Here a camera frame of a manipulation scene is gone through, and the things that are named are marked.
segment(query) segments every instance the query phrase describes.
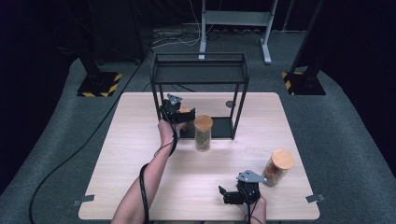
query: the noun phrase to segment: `yellow and black hazard tape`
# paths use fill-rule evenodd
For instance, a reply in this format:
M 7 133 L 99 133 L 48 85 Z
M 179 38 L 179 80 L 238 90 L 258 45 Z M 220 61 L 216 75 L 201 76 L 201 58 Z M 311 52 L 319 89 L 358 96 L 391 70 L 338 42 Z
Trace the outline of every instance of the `yellow and black hazard tape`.
M 116 88 L 119 85 L 120 79 L 122 77 L 122 74 L 117 74 L 114 77 L 114 81 L 111 84 L 110 88 L 108 89 L 108 91 L 83 91 L 83 92 L 79 92 L 78 96 L 85 96 L 85 97 L 107 97 L 107 96 L 112 96 L 114 91 L 116 90 Z
M 294 73 L 294 75 L 303 75 L 301 72 Z M 283 81 L 285 81 L 286 90 L 290 95 L 294 95 L 293 86 L 290 82 L 290 75 L 287 72 L 282 72 Z

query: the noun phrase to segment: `gray carpet floor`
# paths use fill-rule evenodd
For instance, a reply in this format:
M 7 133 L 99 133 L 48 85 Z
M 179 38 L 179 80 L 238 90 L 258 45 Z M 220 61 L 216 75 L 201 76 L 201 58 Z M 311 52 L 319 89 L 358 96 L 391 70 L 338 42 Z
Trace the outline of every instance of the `gray carpet floor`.
M 314 193 L 320 218 L 282 223 L 394 223 L 396 181 L 354 106 L 326 74 L 318 79 L 326 95 L 290 96 L 281 77 L 288 71 L 305 33 L 272 32 L 269 49 L 273 63 L 263 63 L 262 35 L 221 36 L 207 42 L 207 51 L 244 51 L 250 68 L 248 91 L 276 92 L 284 106 Z M 158 52 L 197 52 L 199 43 L 168 44 Z M 122 91 L 151 91 L 149 68 L 152 54 L 140 64 L 105 63 L 101 71 L 122 74 L 111 97 L 77 97 L 86 73 L 79 60 L 70 67 L 59 104 L 31 154 L 0 197 L 0 223 L 29 223 L 29 202 L 35 196 L 35 223 L 108 223 L 78 218 L 72 206 L 85 194 L 106 132 Z M 227 91 L 205 86 L 196 91 Z

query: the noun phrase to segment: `cork lid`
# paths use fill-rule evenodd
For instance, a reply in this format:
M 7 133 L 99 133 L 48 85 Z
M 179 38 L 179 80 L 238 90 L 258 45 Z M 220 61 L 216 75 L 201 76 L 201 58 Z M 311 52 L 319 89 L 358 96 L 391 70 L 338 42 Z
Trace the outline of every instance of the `cork lid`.
M 294 164 L 293 156 L 285 149 L 278 149 L 274 151 L 271 159 L 274 165 L 282 170 L 288 170 Z
M 199 131 L 207 131 L 213 126 L 213 119 L 208 115 L 197 116 L 194 120 L 194 126 Z

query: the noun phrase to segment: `person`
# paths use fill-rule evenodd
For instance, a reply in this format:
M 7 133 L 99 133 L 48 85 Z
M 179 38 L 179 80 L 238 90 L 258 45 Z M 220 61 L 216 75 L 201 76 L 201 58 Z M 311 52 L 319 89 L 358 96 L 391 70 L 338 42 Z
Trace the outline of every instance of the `person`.
M 178 124 L 178 127 L 182 128 L 183 125 L 184 124 Z M 148 209 L 154 201 L 155 194 L 157 193 L 163 177 L 166 162 L 171 154 L 172 146 L 174 144 L 173 130 L 168 122 L 160 119 L 158 129 L 160 131 L 161 146 L 155 157 L 148 164 L 143 176 Z M 242 204 L 238 204 L 237 206 L 245 213 L 244 206 Z M 250 211 L 252 211 L 250 219 L 251 223 L 264 224 L 266 222 L 266 201 L 264 197 L 261 196 L 257 203 L 251 204 Z M 139 178 L 137 178 L 122 198 L 111 223 L 142 224 L 144 221 L 145 210 L 142 203 Z

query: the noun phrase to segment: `white metal stand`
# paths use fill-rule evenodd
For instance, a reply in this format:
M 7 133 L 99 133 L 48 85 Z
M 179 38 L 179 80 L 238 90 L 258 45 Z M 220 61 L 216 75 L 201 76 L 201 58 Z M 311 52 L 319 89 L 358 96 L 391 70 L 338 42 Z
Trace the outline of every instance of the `white metal stand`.
M 206 10 L 205 0 L 202 0 L 202 29 L 200 52 L 206 51 L 206 25 L 223 24 L 223 25 L 250 25 L 266 26 L 264 38 L 261 38 L 262 54 L 264 62 L 271 64 L 271 56 L 268 50 L 268 37 L 270 36 L 271 27 L 274 21 L 277 0 L 274 0 L 270 12 L 246 12 L 246 11 L 214 11 Z M 200 60 L 205 59 L 205 55 L 199 55 Z

